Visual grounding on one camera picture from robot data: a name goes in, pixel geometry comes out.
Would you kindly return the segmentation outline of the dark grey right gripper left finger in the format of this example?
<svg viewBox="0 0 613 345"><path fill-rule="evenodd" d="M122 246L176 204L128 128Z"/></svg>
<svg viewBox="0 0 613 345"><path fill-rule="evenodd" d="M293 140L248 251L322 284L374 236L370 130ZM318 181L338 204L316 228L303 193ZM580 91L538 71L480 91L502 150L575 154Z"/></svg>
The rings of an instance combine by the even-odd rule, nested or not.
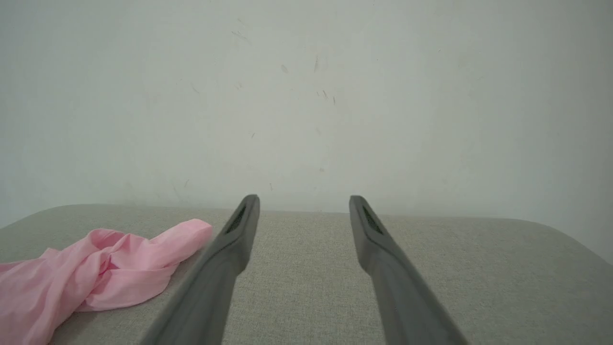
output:
<svg viewBox="0 0 613 345"><path fill-rule="evenodd" d="M259 197L245 196L156 317L143 345L222 343L236 279L251 258L259 214Z"/></svg>

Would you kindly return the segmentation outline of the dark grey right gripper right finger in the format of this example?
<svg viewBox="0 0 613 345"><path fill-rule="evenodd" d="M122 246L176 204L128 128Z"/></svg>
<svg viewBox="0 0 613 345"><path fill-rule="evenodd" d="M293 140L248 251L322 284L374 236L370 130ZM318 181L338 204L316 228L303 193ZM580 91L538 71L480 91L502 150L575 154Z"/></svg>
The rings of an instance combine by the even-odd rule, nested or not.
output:
<svg viewBox="0 0 613 345"><path fill-rule="evenodd" d="M388 345L466 345L468 341L363 196L350 198L362 269L374 284Z"/></svg>

